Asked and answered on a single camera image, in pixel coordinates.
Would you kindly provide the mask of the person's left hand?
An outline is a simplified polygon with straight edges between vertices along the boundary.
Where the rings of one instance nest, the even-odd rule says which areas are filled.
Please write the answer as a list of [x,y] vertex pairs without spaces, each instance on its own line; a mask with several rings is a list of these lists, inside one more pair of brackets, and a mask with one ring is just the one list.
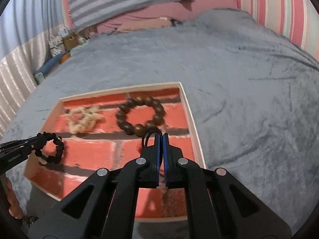
[[23,218],[23,210],[20,207],[20,204],[17,200],[16,194],[12,189],[12,183],[8,178],[6,178],[7,183],[7,200],[10,203],[9,213],[15,219],[22,219]]

